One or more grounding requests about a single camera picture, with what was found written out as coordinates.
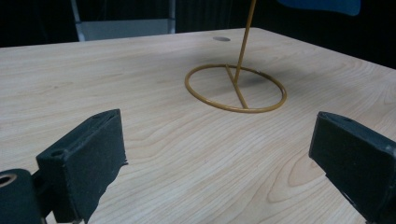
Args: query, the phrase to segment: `wood grain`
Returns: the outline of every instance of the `wood grain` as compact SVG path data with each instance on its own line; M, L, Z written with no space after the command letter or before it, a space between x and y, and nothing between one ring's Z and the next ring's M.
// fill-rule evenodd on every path
M120 108L129 165L90 223L364 223L307 153L319 111L395 140L396 71L251 29L243 65L281 81L287 102L249 115L197 101L184 76L236 64L243 32L0 49L0 170L34 172L39 152L89 116ZM238 102L223 78L214 70L193 84ZM257 77L240 82L253 104L277 100Z

